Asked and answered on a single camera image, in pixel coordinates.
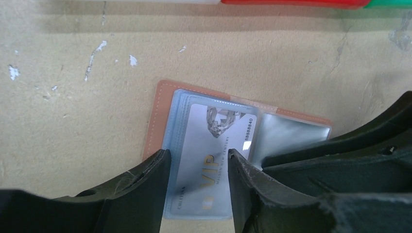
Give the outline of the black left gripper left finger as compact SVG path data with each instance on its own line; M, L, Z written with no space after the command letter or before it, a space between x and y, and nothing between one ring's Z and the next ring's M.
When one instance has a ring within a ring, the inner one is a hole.
M171 168L169 150L74 197L0 192L3 233L157 233Z

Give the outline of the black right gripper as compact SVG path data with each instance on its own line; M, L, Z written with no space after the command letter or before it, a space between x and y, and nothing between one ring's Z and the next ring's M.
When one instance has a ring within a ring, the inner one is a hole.
M267 157L263 172L298 192L410 193L412 93L365 125L297 151Z

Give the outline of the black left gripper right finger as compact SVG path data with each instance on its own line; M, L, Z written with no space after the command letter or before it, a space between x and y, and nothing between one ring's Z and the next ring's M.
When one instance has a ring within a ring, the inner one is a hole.
M411 193L297 192L228 152L228 177L238 233L409 233Z

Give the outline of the brown leather card holder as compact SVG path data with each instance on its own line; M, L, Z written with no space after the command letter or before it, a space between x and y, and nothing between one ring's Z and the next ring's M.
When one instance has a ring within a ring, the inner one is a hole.
M262 161L267 156L324 141L329 138L332 131L330 120L325 118L242 99L187 83L159 81L143 156L147 158L158 149L171 152L171 169L163 211L163 216L168 219L227 220L232 218L232 214L225 218L190 218L175 217L169 213L189 111L194 103L239 112L249 110L257 116L249 155L235 149L256 168L261 168Z

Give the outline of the green plastic bin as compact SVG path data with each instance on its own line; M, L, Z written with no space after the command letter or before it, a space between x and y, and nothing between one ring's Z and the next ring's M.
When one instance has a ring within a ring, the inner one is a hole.
M411 9L412 0L371 0L364 8Z

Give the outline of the red plastic bin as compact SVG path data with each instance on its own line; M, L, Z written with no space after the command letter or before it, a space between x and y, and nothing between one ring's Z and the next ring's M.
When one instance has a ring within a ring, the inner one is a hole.
M368 5L370 0L222 0L221 3L231 5L294 5L337 9L359 9Z

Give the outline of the white plastic bin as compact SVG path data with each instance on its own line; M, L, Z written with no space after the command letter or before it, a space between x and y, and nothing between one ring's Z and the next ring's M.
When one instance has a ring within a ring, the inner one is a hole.
M181 3L181 4L206 4L215 5L219 4L221 0L120 0L129 2L150 2L150 3Z

